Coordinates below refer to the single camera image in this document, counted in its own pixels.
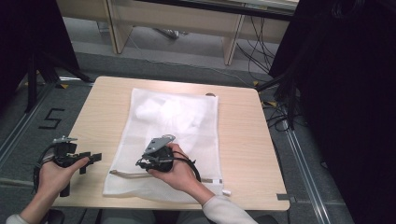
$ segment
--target gray carpet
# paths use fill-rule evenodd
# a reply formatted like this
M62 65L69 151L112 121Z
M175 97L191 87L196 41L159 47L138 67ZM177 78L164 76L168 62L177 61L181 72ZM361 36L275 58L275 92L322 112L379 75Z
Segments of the gray carpet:
M86 53L78 53L77 56L81 71L92 78L106 75L244 88L250 88L248 85L252 85L254 80L260 79L262 80L261 83L263 83L270 79L263 74L250 74L249 72L242 71L215 71L212 69L201 69L185 65L171 66L163 63L150 63L142 60L98 56ZM59 74L61 76L70 76L63 70L59 70ZM53 89L42 106L40 106L35 118L23 135L23 138L1 167L0 178L31 181L33 164L38 158L39 153L41 153L43 148L45 148L53 138L68 135L70 133L90 90L91 87L83 85L80 81L73 81L66 89ZM260 94L260 98L264 101L273 101L274 91L275 89L264 91ZM14 99L9 103L7 109L1 111L1 143L5 141L5 138L11 132L13 126L22 116L26 105L26 94L26 87L21 88L16 92ZM53 130L40 129L40 126L52 126L54 124L54 121L44 120L52 108L64 109L64 111L53 112L53 117L61 119L58 127ZM264 109L264 113L269 119L273 115L274 110ZM327 170L320 165L321 156L309 132L309 127L305 127L304 117L299 117L296 121L298 122L295 124L296 133L301 148L304 151L304 155L306 156L311 173L318 185L318 190L322 199L326 203L332 223L353 223L332 177ZM292 198L290 206L290 223L318 223L296 160L290 150L290 144L286 134L277 131L275 127L270 129L270 133L279 153L287 192ZM4 185L0 185L0 188L0 223L4 223L9 215L19 213L22 210L32 198L32 194L29 188ZM62 208L62 210L66 214L65 223L77 223L84 211L82 208ZM87 215L84 217L83 223L94 223L96 214L97 210L89 209ZM287 212L273 212L268 214L274 216L280 224L288 223Z

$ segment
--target white sleeve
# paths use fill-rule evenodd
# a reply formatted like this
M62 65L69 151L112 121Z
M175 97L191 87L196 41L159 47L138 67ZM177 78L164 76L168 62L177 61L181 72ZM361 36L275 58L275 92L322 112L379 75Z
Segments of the white sleeve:
M20 215L12 215L9 218L7 218L6 224L29 224L23 218L20 217Z
M245 210L224 196L212 197L204 204L203 210L205 216L217 224L257 224Z

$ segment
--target person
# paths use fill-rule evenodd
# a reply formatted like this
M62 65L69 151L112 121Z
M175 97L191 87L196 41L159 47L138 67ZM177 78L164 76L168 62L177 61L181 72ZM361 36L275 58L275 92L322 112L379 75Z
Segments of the person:
M183 158L183 155L187 157L178 144L171 143L168 146L177 152L174 153L175 157ZM67 168L59 167L52 161L43 164L40 171L37 194L20 214L9 217L7 224L39 223L49 211L59 192L67 186L73 173L88 161L88 158L84 158ZM148 173L161 179L172 188L188 193L203 207L204 219L203 217L196 216L196 213L195 215L191 215L193 213L184 212L180 213L179 216L179 219L182 218L184 220L177 223L203 223L203 220L209 223L207 219L218 224L258 223L245 210L232 203L228 198L215 195L205 185L199 182L195 178L190 166L184 161L174 161L172 170L167 173L152 169L148 170ZM146 224L155 223L155 217L151 211L107 209L102 214L101 222L105 224Z

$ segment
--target wooden table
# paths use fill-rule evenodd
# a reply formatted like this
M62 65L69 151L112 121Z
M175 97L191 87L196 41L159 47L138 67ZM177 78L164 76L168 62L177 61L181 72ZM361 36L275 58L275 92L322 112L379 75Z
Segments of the wooden table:
M201 95L211 92L219 96L219 155L224 188L232 192L230 199L246 210L289 209L289 201L277 198L277 194L286 194L286 189L255 90L120 77L96 79L69 135L78 139L78 152L101 152L103 159L89 166L87 174L75 174L71 180L70 196L58 198L55 206L201 208L199 204L103 196L105 178L129 114L133 88Z

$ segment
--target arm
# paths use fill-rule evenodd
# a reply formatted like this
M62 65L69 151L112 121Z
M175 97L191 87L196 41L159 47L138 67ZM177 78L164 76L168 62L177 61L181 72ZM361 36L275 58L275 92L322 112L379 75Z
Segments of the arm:
M83 167L88 161L88 158L84 158L67 168L59 167L52 161L43 164L40 170L40 181L37 194L18 216L11 216L7 220L7 224L39 223L52 207L59 193L70 182L73 173Z
M184 154L183 150L181 150L177 144L169 144L168 146L172 148L173 151ZM178 153L174 153L174 156L183 158ZM212 191L207 189L205 185L195 178L192 169L184 161L174 161L173 168L168 173L156 170L148 170L148 172L154 177L163 180L172 188L190 194L192 198L203 206L206 217L218 224L257 223L247 212L227 198L215 196Z

